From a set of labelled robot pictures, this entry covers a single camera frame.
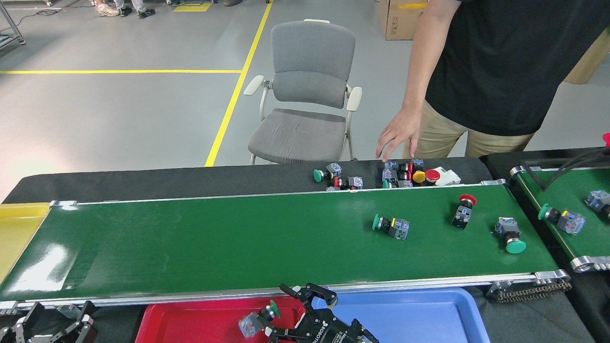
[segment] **hand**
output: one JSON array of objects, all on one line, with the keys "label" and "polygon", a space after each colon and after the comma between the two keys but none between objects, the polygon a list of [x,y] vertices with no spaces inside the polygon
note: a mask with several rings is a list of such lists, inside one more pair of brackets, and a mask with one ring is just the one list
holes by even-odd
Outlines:
[{"label": "hand", "polygon": [[417,139],[419,138],[420,122],[422,119],[422,110],[412,111],[406,108],[400,109],[394,119],[386,126],[379,135],[377,141],[377,150],[375,156],[379,158],[384,148],[386,152],[382,160],[387,161],[392,152],[406,140],[411,141],[409,155],[415,158],[415,149],[417,148]]}]

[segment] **gray floor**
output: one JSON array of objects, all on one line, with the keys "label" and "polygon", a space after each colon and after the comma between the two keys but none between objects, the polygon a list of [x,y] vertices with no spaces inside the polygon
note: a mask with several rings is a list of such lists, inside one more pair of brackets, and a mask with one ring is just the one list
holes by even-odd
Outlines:
[{"label": "gray floor", "polygon": [[[5,5],[18,21],[89,2]],[[27,44],[1,50],[0,70],[241,70],[266,8],[263,0],[199,13],[173,13],[160,1],[147,5],[157,15],[145,20],[101,18],[93,8],[25,18],[19,28]],[[383,39],[376,7],[374,0],[275,0],[245,81],[272,77],[269,33],[276,24],[319,18],[351,29],[357,46],[349,84],[364,89],[353,121],[354,154],[362,160],[374,158],[378,134],[400,106],[411,48],[410,41]],[[203,166],[238,76],[0,74],[0,199],[21,178],[41,173]],[[609,90],[610,59],[588,84],[562,84],[527,150],[600,146],[610,131]],[[239,96],[214,165],[249,163],[259,97]],[[459,142],[451,156],[463,152]]]}]

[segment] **green conveyor belt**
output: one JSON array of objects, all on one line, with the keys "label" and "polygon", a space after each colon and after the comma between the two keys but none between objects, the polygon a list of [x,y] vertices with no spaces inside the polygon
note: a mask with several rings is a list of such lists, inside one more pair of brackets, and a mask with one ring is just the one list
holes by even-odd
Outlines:
[{"label": "green conveyor belt", "polygon": [[[458,196],[478,203],[450,225]],[[375,214],[411,222],[406,240]],[[527,249],[493,227],[514,217]],[[558,269],[504,185],[294,193],[53,207],[0,300],[180,294]]]},{"label": "green conveyor belt", "polygon": [[[543,184],[548,184],[555,171],[541,170],[534,173]],[[568,234],[544,221],[570,259],[580,256],[610,256],[610,222],[584,203],[593,190],[610,192],[610,168],[570,170],[544,192],[525,172],[516,174],[514,179],[526,191],[536,210],[548,203],[559,211],[569,210],[585,217],[583,229],[576,235]]]}]

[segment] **chair backrest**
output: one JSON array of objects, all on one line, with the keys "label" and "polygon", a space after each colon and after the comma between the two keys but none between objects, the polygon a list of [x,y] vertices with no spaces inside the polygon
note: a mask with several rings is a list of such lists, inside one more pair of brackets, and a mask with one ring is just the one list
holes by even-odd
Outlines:
[{"label": "chair backrest", "polygon": [[294,21],[275,26],[275,98],[343,108],[355,46],[353,32],[339,25]]}]

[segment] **shoe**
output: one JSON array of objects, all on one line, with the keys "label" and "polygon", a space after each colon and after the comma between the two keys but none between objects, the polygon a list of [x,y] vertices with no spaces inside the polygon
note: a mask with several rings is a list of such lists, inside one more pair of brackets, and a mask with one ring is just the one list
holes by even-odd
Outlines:
[{"label": "shoe", "polygon": [[125,6],[124,9],[118,9],[120,16],[128,16],[133,11],[134,10],[132,10],[131,7],[129,7],[129,6]]},{"label": "shoe", "polygon": [[108,4],[98,5],[95,10],[98,12],[99,16],[117,16],[118,10],[113,9]]},{"label": "shoe", "polygon": [[138,11],[138,18],[143,19],[143,18],[146,18],[147,16],[151,16],[153,14],[154,14],[154,9],[148,9],[148,10],[145,10],[144,12]]}]

